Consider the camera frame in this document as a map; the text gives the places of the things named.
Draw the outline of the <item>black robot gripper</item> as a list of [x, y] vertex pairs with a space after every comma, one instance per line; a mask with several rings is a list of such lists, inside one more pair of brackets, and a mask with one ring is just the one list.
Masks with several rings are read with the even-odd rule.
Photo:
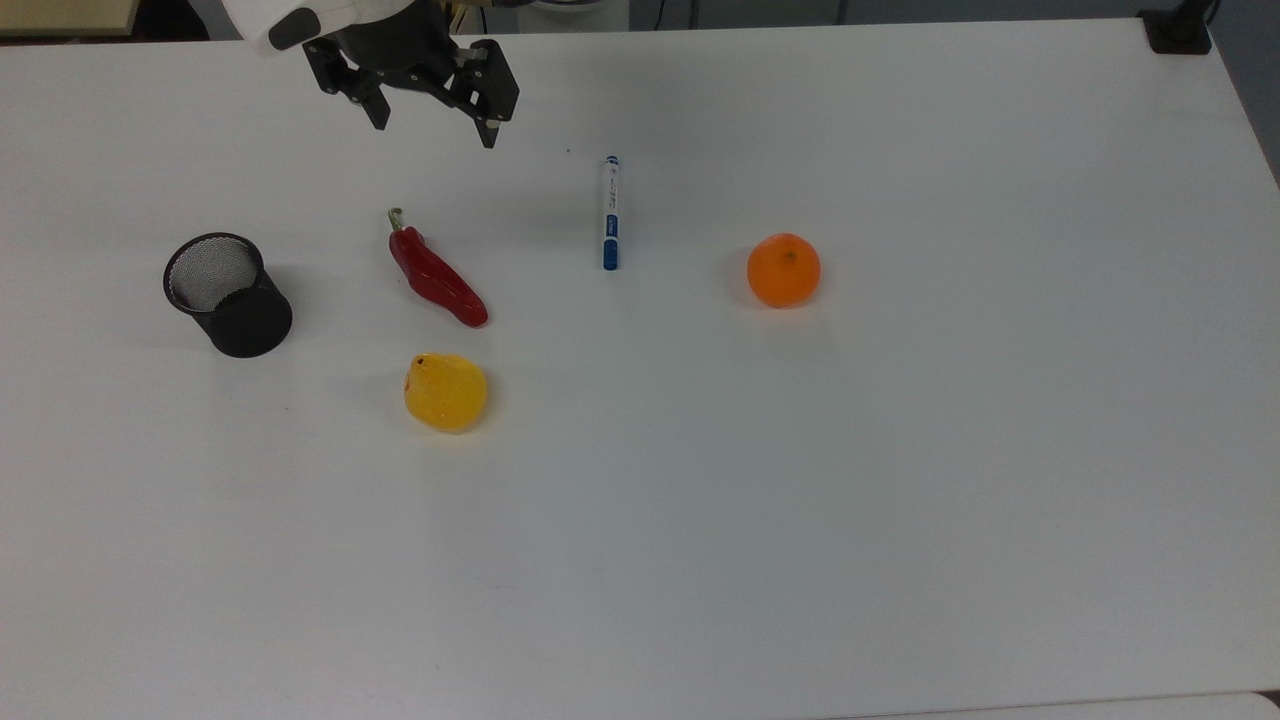
[[436, 1], [411, 1], [388, 18], [348, 26], [330, 38], [310, 40], [302, 49], [317, 87], [362, 108], [379, 131], [387, 128], [390, 117], [380, 79], [394, 86], [445, 85], [453, 76], [451, 96], [472, 118], [485, 149], [495, 147], [500, 127], [512, 119], [520, 96], [500, 45], [480, 38], [458, 50], [448, 17]]

